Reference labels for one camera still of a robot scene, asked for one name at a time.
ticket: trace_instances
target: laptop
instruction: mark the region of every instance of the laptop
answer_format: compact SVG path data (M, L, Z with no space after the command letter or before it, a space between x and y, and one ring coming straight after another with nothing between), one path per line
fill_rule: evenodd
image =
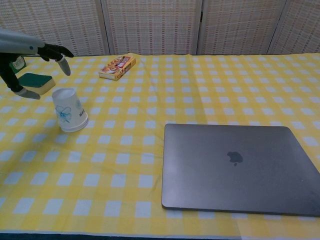
M320 173L284 126L167 124L161 202L320 217Z

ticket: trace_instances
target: white paper cup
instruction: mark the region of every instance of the white paper cup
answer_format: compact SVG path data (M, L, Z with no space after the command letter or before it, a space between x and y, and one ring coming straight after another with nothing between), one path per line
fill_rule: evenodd
M61 88L54 91L52 99L58 124L64 132L75 132L87 125L88 114L73 88Z

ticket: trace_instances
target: green sponge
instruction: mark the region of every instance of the green sponge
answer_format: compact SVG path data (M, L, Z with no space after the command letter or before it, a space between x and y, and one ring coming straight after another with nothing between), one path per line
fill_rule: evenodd
M56 85L52 76L33 73L26 73L19 77L18 80L21 86L39 95L45 94Z

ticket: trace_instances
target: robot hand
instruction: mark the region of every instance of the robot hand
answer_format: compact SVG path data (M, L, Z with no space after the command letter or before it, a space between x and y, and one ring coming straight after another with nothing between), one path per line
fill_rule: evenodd
M10 62L14 62L18 56L23 54L39 54L47 62L53 59L67 76L71 74L65 56L72 58L74 55L64 46L47 44L23 33L0 29L0 76L8 88L21 97L40 99L39 94L27 90L19 84L10 67Z
M44 47L38 47L38 54L47 62L49 59L54 59L65 75L70 76L71 71L65 56L73 58L74 55L66 47L45 43Z

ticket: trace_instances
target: woven screen panel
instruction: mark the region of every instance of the woven screen panel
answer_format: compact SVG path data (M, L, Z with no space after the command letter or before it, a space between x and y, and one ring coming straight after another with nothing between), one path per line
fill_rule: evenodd
M110 52L196 54L200 0L103 0Z
M204 0L198 54L266 54L285 0Z
M269 53L320 53L320 0L287 1Z
M0 28L65 46L76 56L106 54L94 0L0 1Z

